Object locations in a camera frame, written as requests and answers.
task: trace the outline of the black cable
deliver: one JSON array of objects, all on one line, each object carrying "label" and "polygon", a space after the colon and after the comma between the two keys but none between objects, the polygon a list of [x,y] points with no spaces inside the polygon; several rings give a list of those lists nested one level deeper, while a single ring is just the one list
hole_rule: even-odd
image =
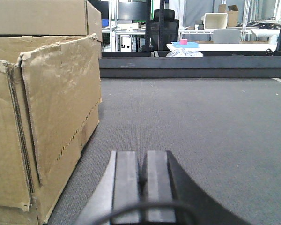
[{"label": "black cable", "polygon": [[184,211],[188,213],[194,225],[198,225],[198,218],[194,214],[193,208],[185,203],[172,201],[172,202],[140,202],[133,205],[127,205],[121,209],[114,210],[110,214],[107,214],[94,222],[87,224],[87,225],[100,225],[104,222],[107,222],[115,217],[121,216],[123,214],[136,211],[136,210],[147,210],[153,208],[173,208],[177,211]]}]

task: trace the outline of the plastic bag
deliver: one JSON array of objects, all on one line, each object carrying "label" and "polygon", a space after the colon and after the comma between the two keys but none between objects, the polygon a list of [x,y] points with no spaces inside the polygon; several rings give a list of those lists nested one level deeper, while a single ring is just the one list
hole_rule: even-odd
[{"label": "plastic bag", "polygon": [[187,51],[184,48],[178,48],[168,53],[166,57],[203,57],[203,54],[198,51]]}]

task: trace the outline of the white chair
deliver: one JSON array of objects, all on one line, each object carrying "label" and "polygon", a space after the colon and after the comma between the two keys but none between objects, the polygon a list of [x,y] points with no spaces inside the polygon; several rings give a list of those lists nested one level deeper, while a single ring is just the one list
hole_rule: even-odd
[{"label": "white chair", "polygon": [[239,44],[240,30],[238,29],[217,29],[212,35],[216,44]]}]

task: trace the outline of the small cardboard box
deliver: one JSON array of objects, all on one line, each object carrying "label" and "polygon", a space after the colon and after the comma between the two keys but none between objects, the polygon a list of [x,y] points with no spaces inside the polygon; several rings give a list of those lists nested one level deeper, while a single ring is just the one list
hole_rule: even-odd
[{"label": "small cardboard box", "polygon": [[0,35],[93,33],[102,41],[101,13],[86,0],[0,0]]},{"label": "small cardboard box", "polygon": [[0,37],[0,225],[48,222],[98,125],[99,45]]},{"label": "small cardboard box", "polygon": [[229,11],[226,10],[226,4],[220,4],[218,8],[219,13],[227,13],[228,14],[228,27],[236,27],[238,21],[238,8],[237,5],[228,6]]}]

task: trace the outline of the pink cube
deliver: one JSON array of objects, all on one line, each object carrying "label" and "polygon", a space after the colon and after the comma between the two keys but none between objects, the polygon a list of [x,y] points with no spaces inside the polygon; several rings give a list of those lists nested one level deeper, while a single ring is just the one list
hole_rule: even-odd
[{"label": "pink cube", "polygon": [[187,39],[180,39],[181,45],[187,45]]}]

